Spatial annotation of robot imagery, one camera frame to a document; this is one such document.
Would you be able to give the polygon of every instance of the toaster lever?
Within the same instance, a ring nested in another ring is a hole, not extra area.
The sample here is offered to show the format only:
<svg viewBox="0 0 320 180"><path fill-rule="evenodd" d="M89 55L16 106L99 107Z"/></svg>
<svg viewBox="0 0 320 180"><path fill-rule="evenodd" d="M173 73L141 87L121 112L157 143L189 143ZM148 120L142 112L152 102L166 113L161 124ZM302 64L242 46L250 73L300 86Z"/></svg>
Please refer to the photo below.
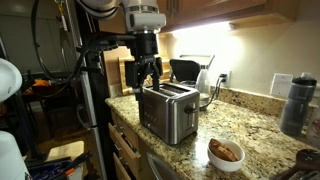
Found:
<svg viewBox="0 0 320 180"><path fill-rule="evenodd" d="M191 106L189 106L189 105L187 105L187 106L184 107L184 112L187 113L187 114L193 114L193 113L195 113L196 111L197 111L196 108L193 108L193 107L191 107Z"/></svg>

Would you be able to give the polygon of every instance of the granite countertop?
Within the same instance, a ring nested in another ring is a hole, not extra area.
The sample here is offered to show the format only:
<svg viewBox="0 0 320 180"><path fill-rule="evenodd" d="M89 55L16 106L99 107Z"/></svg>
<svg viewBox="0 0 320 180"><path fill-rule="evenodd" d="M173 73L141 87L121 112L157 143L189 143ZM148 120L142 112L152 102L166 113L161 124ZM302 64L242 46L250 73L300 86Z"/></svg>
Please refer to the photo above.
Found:
<svg viewBox="0 0 320 180"><path fill-rule="evenodd" d="M221 101L199 113L197 133L168 146L139 123L133 95L106 99L106 103L181 179L269 179L293 166L298 150L312 148L281 133L277 118ZM246 158L240 170L227 173L210 164L207 146L211 138L230 139L244 149Z"/></svg>

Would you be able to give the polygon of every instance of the white bowl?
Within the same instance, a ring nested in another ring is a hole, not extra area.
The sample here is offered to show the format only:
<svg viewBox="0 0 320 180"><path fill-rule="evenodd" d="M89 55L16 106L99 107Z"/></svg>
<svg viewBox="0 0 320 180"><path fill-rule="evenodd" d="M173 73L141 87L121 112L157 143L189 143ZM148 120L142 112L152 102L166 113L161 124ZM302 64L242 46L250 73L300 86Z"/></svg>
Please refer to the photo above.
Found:
<svg viewBox="0 0 320 180"><path fill-rule="evenodd" d="M208 149L208 157L210 159L210 162L221 171L234 172L239 170L245 158L244 150L239 145L237 145L236 143L230 140L227 140L227 139L217 139L217 140L223 143L224 145L226 145L237 156L239 161L230 162L230 161L225 161L223 159L220 159L210 151L209 145L208 145L207 149Z"/></svg>

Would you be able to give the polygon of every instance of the wall outlet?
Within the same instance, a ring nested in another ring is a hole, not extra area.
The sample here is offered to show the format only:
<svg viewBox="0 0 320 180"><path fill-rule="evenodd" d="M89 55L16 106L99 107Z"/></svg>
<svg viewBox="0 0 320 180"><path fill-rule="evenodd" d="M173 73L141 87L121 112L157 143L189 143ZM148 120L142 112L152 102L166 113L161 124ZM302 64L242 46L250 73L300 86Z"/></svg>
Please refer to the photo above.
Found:
<svg viewBox="0 0 320 180"><path fill-rule="evenodd" d="M220 74L226 74L227 75L226 82L221 82L221 86L225 87L225 88L230 87L231 71L223 71Z"/></svg>
<svg viewBox="0 0 320 180"><path fill-rule="evenodd" d="M287 97L291 87L293 75L275 73L271 85L270 94L274 96Z"/></svg>

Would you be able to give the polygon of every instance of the stainless steel toaster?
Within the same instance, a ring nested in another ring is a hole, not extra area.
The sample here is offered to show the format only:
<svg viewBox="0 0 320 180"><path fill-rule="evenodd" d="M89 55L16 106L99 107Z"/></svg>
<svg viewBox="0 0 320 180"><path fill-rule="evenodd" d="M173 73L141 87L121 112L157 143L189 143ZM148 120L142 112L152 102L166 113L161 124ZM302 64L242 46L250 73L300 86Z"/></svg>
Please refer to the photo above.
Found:
<svg viewBox="0 0 320 180"><path fill-rule="evenodd" d="M198 130L199 92L194 88L161 83L159 91L143 88L140 123L165 143L175 145Z"/></svg>

